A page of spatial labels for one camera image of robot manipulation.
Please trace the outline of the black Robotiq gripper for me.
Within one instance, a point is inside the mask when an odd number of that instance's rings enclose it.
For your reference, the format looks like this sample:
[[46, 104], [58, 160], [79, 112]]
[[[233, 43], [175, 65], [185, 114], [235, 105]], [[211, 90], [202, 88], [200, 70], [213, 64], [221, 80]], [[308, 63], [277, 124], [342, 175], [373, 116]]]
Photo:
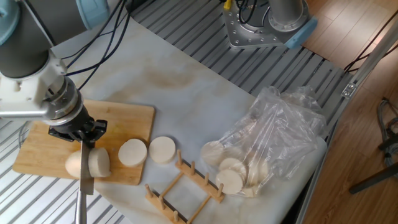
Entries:
[[88, 148], [95, 147], [95, 139], [100, 139], [107, 130], [106, 120], [96, 120], [88, 114], [85, 107], [71, 121], [60, 126], [50, 126], [49, 135], [65, 140], [80, 141]]

